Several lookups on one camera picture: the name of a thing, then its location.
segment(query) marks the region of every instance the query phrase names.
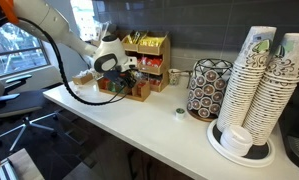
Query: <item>white countertop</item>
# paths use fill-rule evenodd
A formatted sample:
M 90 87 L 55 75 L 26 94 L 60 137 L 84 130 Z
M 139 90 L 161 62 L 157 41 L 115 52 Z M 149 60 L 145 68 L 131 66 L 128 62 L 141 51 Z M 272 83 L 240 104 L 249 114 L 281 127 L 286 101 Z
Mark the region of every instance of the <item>white countertop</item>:
M 207 138 L 209 123 L 188 113 L 183 120 L 176 120 L 176 108 L 186 109 L 186 81 L 181 79 L 180 85 L 167 86 L 160 93 L 151 92 L 144 102 L 123 99 L 105 106 L 82 104 L 64 86 L 44 95 L 194 179 L 299 179 L 299 168 L 286 156 L 278 127 L 270 136 L 276 148 L 274 162 L 264 168 L 249 168 L 231 162 L 211 146 Z M 112 97 L 93 91 L 94 83 L 81 86 L 81 98 L 101 102 Z

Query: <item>office chair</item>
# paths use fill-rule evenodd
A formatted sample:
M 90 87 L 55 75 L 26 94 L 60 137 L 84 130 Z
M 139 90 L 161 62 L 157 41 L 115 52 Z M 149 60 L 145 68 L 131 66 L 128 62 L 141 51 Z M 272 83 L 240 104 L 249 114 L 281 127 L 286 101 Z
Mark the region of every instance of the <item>office chair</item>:
M 24 85 L 27 79 L 31 77 L 32 77 L 31 75 L 23 75 L 20 77 L 9 79 L 6 81 L 6 84 L 8 84 L 8 86 L 6 87 L 0 81 L 0 121 L 10 120 L 10 119 L 19 120 L 21 118 L 23 121 L 23 123 L 20 126 L 0 135 L 1 138 L 11 132 L 20 129 L 20 133 L 16 137 L 15 141 L 13 142 L 9 150 L 10 153 L 14 152 L 13 150 L 16 144 L 18 143 L 19 139 L 21 138 L 21 136 L 23 135 L 24 131 L 27 128 L 35 127 L 35 128 L 48 130 L 52 132 L 51 133 L 52 137 L 57 136 L 57 133 L 53 128 L 49 128 L 34 123 L 50 116 L 56 118 L 56 113 L 51 113 L 31 121 L 29 119 L 31 113 L 39 109 L 42 109 L 43 105 L 47 102 L 47 100 L 43 96 L 43 91 L 45 91 L 44 89 L 35 90 L 35 91 L 25 91 L 17 94 L 9 94 L 11 90 L 14 90 Z

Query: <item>dark backsplash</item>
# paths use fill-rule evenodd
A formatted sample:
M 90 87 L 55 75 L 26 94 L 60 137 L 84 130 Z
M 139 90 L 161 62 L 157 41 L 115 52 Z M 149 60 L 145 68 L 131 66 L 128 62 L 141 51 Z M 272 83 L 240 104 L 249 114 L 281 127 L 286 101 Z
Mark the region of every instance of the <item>dark backsplash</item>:
M 122 30 L 171 35 L 171 67 L 191 69 L 202 58 L 233 62 L 251 26 L 274 26 L 273 50 L 284 33 L 299 32 L 299 0 L 104 0 L 100 22 Z

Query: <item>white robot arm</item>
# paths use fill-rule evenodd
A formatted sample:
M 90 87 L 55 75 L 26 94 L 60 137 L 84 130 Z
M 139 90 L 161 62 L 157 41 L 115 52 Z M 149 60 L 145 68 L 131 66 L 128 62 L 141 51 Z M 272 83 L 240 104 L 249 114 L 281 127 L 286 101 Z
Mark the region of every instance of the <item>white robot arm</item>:
M 26 18 L 46 31 L 56 43 L 62 43 L 81 55 L 92 58 L 97 72 L 125 72 L 135 67 L 136 57 L 128 57 L 120 40 L 114 36 L 105 37 L 97 48 L 80 40 L 69 28 L 67 20 L 44 0 L 0 0 L 0 6 L 9 20 L 33 36 L 46 41 L 46 37 L 34 26 L 18 21 L 17 17 Z

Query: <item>chair armrest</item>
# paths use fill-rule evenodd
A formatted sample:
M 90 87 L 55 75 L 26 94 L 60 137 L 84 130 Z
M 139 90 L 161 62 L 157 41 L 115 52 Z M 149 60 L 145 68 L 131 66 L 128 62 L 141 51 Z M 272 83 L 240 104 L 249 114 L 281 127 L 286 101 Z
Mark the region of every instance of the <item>chair armrest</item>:
M 11 84 L 9 86 L 6 86 L 5 87 L 5 93 L 4 94 L 8 94 L 8 92 L 14 90 L 14 89 L 17 89 L 18 87 L 26 84 L 27 82 L 27 79 L 31 78 L 32 75 L 30 74 L 27 74 L 27 75 L 23 75 L 23 76 L 18 76 L 18 77 L 14 77 L 14 78 L 11 78 L 11 79 L 8 79 L 6 80 L 6 83 L 7 84 L 10 84 L 10 83 L 14 83 L 14 84 Z
M 11 99 L 15 99 L 19 96 L 20 94 L 10 94 L 10 95 L 5 95 L 5 96 L 0 96 L 0 103 L 5 102 Z

